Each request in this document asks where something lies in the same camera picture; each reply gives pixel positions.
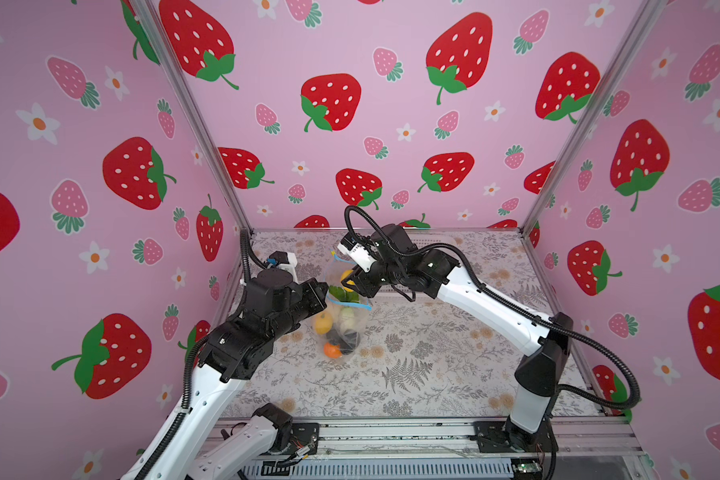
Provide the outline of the dark purple eggplant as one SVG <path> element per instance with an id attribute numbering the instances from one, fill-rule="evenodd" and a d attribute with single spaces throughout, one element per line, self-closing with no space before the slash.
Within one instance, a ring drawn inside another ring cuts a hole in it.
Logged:
<path id="1" fill-rule="evenodd" d="M 344 332 L 334 331 L 331 343 L 338 347 L 342 355 L 349 355 L 359 347 L 360 340 L 359 332 L 348 329 Z"/>

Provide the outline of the clear zip bag blue zipper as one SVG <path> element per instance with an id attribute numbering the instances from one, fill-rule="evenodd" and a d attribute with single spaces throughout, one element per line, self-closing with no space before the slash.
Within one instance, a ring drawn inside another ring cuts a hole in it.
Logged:
<path id="1" fill-rule="evenodd" d="M 329 287 L 326 309 L 310 319 L 311 332 L 319 343 L 318 352 L 336 362 L 347 360 L 367 343 L 365 330 L 372 312 L 371 302 L 352 289 L 352 281 L 348 286 L 343 283 L 355 266 L 336 251 L 331 252 L 321 277 Z"/>

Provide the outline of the white chinese cabbage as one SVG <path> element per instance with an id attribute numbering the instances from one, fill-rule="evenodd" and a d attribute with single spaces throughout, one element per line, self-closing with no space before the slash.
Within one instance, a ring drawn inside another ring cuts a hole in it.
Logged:
<path id="1" fill-rule="evenodd" d="M 337 329 L 341 334 L 347 331 L 356 331 L 358 317 L 356 316 L 356 308 L 342 307 L 338 314 Z"/>

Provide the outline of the small yellow lemon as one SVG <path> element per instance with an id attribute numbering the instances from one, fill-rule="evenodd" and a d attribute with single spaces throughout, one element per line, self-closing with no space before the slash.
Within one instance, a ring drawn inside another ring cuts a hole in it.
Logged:
<path id="1" fill-rule="evenodd" d="M 355 291 L 356 284 L 354 282 L 354 271 L 352 269 L 346 270 L 341 275 L 341 286 L 345 291 Z"/>

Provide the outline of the orange mandarin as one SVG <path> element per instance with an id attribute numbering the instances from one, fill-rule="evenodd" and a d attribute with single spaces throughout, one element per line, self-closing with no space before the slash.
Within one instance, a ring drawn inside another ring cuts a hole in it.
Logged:
<path id="1" fill-rule="evenodd" d="M 323 346 L 323 353 L 330 359 L 339 359 L 343 356 L 338 345 L 332 343 L 325 343 Z"/>

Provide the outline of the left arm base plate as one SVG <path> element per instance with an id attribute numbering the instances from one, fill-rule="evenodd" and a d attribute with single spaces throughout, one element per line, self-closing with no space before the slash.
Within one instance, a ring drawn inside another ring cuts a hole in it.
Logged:
<path id="1" fill-rule="evenodd" d="M 320 424 L 315 422 L 296 422 L 287 433 L 278 433 L 274 445 L 264 455 L 290 456 L 303 447 L 308 454 L 315 454 L 318 447 Z"/>

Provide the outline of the white plastic perforated basket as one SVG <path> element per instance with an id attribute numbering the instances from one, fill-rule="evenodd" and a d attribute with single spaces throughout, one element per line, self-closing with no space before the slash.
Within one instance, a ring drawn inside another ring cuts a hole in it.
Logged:
<path id="1" fill-rule="evenodd" d="M 388 238 L 390 241 L 386 242 L 378 233 L 371 236 L 379 255 L 371 268 L 371 277 L 409 301 L 418 295 L 435 299 L 440 288 L 449 283 L 450 273 L 461 265 L 457 257 L 443 249 L 420 246 L 405 230 L 394 230 Z"/>

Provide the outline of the yellow mango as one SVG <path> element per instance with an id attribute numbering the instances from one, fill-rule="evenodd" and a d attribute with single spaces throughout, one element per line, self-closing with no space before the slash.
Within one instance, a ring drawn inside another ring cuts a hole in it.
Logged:
<path id="1" fill-rule="evenodd" d="M 329 312 L 322 312 L 313 318 L 313 330 L 319 336 L 327 335 L 333 328 L 334 319 Z"/>

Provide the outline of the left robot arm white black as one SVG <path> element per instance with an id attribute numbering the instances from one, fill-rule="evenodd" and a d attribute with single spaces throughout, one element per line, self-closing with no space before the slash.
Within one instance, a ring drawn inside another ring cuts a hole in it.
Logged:
<path id="1" fill-rule="evenodd" d="M 190 350 L 179 402 L 125 478 L 232 479 L 259 455 L 285 449 L 292 418 L 267 404 L 219 446 L 201 451 L 276 341 L 323 312 L 328 295 L 327 283 L 298 283 L 287 270 L 263 270 L 246 280 L 236 310 Z"/>

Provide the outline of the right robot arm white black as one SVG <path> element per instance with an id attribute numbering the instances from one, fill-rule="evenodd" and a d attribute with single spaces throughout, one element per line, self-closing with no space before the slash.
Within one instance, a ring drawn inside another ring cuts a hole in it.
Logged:
<path id="1" fill-rule="evenodd" d="M 342 284 L 360 295 L 373 298 L 383 285 L 403 285 L 413 294 L 423 293 L 465 311 L 523 353 L 515 371 L 514 405 L 500 438 L 511 449 L 522 451 L 537 443 L 540 427 L 562 391 L 612 410 L 629 410 L 640 401 L 637 379 L 617 355 L 573 331 L 572 319 L 564 313 L 551 316 L 534 310 L 482 283 L 458 248 L 435 243 L 411 252 L 391 246 L 373 251 L 361 244 L 338 249 L 356 263 Z M 560 382 L 573 340 L 599 351 L 621 371 L 628 386 L 626 399 L 608 400 Z"/>

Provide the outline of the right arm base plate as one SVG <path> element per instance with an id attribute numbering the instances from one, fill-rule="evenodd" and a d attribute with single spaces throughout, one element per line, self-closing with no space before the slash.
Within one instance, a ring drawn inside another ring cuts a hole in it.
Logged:
<path id="1" fill-rule="evenodd" d="M 528 433 L 506 421 L 477 421 L 473 428 L 470 439 L 481 453 L 536 454 L 559 450 L 549 422 L 543 422 L 536 433 Z"/>

